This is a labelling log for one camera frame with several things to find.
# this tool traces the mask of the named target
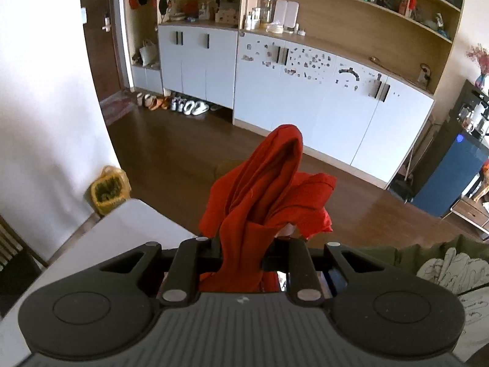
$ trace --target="white table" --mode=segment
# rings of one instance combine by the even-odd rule
[[[147,241],[157,241],[163,249],[172,249],[193,237],[141,200],[131,199],[122,204],[43,272],[0,322],[0,367],[13,367],[30,355],[17,321],[19,307],[30,293]]]

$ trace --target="doormat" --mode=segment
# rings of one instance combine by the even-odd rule
[[[136,103],[133,102],[133,98],[118,94],[114,94],[100,102],[100,109],[107,127],[137,107]]]

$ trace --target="white wall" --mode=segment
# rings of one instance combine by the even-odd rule
[[[49,258],[118,165],[95,94],[80,0],[0,0],[0,214]]]
[[[435,93],[433,115],[442,122],[457,100],[466,79],[472,83],[480,75],[476,62],[465,56],[471,45],[489,48],[489,0],[465,0],[459,31]]]

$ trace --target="ridged gray surface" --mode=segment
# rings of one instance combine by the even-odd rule
[[[205,293],[188,308],[165,311],[141,342],[117,355],[75,363],[35,354],[23,363],[25,367],[250,365],[457,367],[463,363],[451,354],[423,361],[368,354],[339,336],[319,309],[298,307],[284,293]]]

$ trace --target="blue vase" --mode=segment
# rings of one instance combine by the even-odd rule
[[[477,77],[477,80],[475,81],[475,86],[480,89],[480,90],[483,90],[484,89],[484,85],[485,85],[485,82],[486,82],[486,76],[487,74],[482,74]]]

